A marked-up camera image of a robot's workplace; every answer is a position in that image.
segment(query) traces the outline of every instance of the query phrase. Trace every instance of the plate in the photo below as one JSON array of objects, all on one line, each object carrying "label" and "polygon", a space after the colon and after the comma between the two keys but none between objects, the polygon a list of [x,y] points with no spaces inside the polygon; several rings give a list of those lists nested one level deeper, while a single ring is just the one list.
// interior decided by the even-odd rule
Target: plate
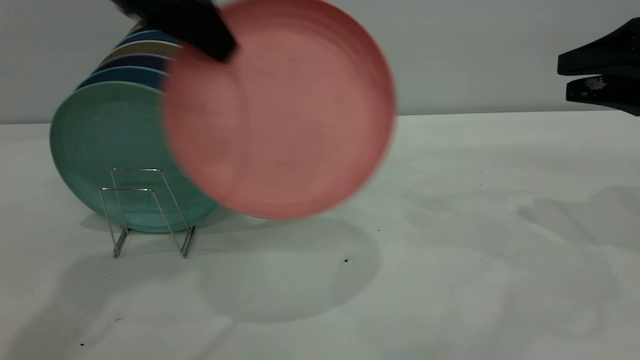
[{"label": "plate", "polygon": [[[53,161],[71,191],[104,216],[99,189],[112,187],[112,168],[160,168],[189,225],[208,216],[216,203],[178,170],[163,142],[160,91],[124,82],[99,83],[74,92],[58,108],[49,135]],[[157,172],[115,174],[120,188],[150,188],[157,194],[174,231],[185,230],[162,177]],[[131,229],[168,231],[152,196],[120,192]],[[105,194],[112,223],[123,225],[113,192]]]},{"label": "plate", "polygon": [[313,215],[374,173],[396,114],[383,54],[322,1],[247,0],[222,9],[239,49],[222,64],[178,50],[164,128],[187,176],[220,204],[262,218]]},{"label": "plate", "polygon": [[136,41],[130,42],[123,46],[118,46],[107,55],[107,57],[100,63],[106,63],[107,61],[117,58],[119,56],[133,55],[133,54],[149,54],[159,55],[167,58],[173,58],[173,54],[182,46],[172,44],[164,41]]},{"label": "plate", "polygon": [[157,41],[170,42],[172,44],[180,44],[180,40],[174,38],[171,35],[167,35],[162,31],[148,30],[148,31],[142,31],[139,33],[131,34],[125,37],[116,47],[128,44],[130,42],[145,41],[145,40],[157,40]]},{"label": "plate", "polygon": [[165,78],[166,73],[160,70],[139,66],[121,66],[98,71],[92,74],[78,85],[76,90],[91,84],[103,83],[105,81],[129,81],[131,83],[138,83],[155,89],[160,89]]},{"label": "plate", "polygon": [[166,70],[166,66],[168,61],[172,61],[171,58],[165,58],[164,56],[158,55],[147,55],[147,54],[135,54],[135,55],[125,55],[119,56],[117,58],[113,58],[106,63],[100,65],[97,69],[95,69],[92,74],[95,74],[98,71],[111,69],[114,67],[121,66],[138,66],[138,67],[146,67],[148,69],[155,69],[164,71]]}]

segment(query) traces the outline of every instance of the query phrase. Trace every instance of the pink plate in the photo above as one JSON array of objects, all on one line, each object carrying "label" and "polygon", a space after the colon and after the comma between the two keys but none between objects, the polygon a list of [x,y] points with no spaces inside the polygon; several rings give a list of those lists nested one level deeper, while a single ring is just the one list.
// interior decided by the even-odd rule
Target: pink plate
[{"label": "pink plate", "polygon": [[394,127],[387,63],[355,20],[322,1],[246,0],[222,10],[228,64],[177,51],[165,131],[186,175],[224,206],[299,218],[344,201],[380,163]]}]

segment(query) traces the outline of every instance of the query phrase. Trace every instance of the white wall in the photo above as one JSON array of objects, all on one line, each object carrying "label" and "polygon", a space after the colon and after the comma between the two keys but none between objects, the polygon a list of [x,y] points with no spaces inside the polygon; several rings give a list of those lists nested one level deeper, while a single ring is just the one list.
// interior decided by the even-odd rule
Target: white wall
[{"label": "white wall", "polygon": [[[48,121],[132,24],[108,0],[0,1],[0,122]],[[401,113],[595,108],[564,101],[557,55],[640,16],[636,0],[332,2],[387,54]]]}]

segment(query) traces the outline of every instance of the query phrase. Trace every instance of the white tabletop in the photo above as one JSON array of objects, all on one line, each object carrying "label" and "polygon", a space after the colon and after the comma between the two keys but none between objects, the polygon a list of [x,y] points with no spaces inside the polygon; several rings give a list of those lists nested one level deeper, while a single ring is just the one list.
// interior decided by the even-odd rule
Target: white tabletop
[{"label": "white tabletop", "polygon": [[0,126],[0,358],[638,359],[640,122],[412,116],[354,199],[218,211],[182,259],[106,223],[48,125]]}]

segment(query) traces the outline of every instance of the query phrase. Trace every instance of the green plate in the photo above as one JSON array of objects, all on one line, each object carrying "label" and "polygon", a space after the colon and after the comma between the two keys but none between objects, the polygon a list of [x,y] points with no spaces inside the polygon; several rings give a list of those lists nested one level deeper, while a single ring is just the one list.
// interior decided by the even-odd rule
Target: green plate
[{"label": "green plate", "polygon": [[[104,216],[100,189],[112,187],[113,168],[159,168],[171,186],[188,226],[207,217],[216,203],[198,191],[169,155],[160,121],[159,90],[109,81],[82,88],[58,108],[49,134],[56,168],[71,191]],[[159,172],[116,172],[119,188],[149,188],[174,231],[185,230]],[[149,192],[119,192],[130,229],[168,232]],[[112,223],[124,225],[115,192],[104,194]]]}]

